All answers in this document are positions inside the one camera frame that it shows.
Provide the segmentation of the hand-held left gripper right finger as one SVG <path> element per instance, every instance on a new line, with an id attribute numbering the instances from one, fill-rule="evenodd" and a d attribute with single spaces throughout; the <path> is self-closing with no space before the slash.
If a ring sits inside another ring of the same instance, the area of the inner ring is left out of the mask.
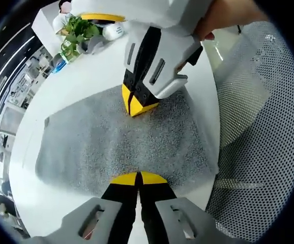
<path id="1" fill-rule="evenodd" d="M 141 217 L 149 243 L 236 243 L 215 220 L 185 197 L 178 198 L 163 177 L 139 173 Z"/>

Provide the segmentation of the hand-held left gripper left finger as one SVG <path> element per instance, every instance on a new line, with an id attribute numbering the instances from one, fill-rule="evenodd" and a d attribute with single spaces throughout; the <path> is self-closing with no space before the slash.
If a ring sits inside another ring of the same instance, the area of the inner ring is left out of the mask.
<path id="1" fill-rule="evenodd" d="M 137 173 L 114 178 L 94 197 L 63 217 L 58 230 L 32 243 L 127 243 L 136 217 Z"/>

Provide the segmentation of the person's right hand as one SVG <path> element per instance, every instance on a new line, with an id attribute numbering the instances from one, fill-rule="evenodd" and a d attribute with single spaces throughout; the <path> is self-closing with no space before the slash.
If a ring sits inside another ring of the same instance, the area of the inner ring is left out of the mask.
<path id="1" fill-rule="evenodd" d="M 213 31 L 235 25 L 248 25 L 257 21 L 269 21 L 268 16 L 250 0 L 216 0 L 200 19 L 195 34 L 200 41 L 214 40 Z"/>

